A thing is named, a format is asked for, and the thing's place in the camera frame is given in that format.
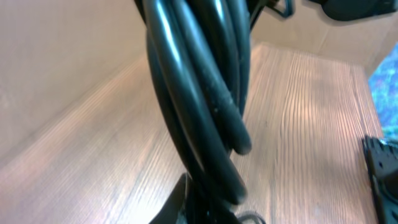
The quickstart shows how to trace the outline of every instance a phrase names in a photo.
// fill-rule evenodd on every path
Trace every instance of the coiled cable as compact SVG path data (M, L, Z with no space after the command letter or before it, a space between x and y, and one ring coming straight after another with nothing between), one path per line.
M242 115L250 68L250 24L242 0L136 0L147 26L152 82L193 183L222 204L246 188L229 159L247 154Z

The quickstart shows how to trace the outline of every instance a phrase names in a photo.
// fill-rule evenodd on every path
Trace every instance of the black plastic part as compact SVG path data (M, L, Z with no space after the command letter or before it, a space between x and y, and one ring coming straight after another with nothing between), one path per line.
M396 0L310 0L320 3L325 14L337 21L352 21L396 11Z
M239 224L238 218L229 207L215 206L210 197L203 197L190 179L185 189L186 201L184 204L185 217L189 224L217 223Z
M184 215L185 190L188 179L188 174L181 175L162 209L150 222L151 224L174 224L177 223L179 218L181 218L181 215Z
M398 147L368 136L362 143L379 223L398 223Z
M295 9L292 0L285 0L285 9L277 8L279 0L247 0L246 2L250 13L250 29L253 29L263 8L266 6L283 18L288 18L293 15Z

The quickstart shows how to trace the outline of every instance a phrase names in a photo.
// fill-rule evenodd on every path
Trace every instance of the cable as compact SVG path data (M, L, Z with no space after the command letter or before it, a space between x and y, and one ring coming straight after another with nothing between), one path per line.
M180 157L204 194L242 203L246 188L229 154L251 150L242 121L250 67L246 3L142 3L152 82Z
M240 223L244 223L246 221L253 221L255 224L266 224L266 221L264 221L264 219L262 219L261 216L256 213L247 213L244 215L240 215L238 221Z

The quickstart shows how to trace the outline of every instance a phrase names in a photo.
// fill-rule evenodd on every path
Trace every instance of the wood grain pattern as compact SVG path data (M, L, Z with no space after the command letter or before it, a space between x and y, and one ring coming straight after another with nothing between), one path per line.
M382 134L363 70L259 44L250 85L237 212L374 223L359 140ZM183 171L142 57L0 157L0 223L147 223Z
M252 36L281 47L357 63L366 67L368 77L398 41L393 23L398 13L340 22L329 18L318 3L294 3L295 13L288 19L265 8Z
M131 0L0 0L0 156L144 53Z

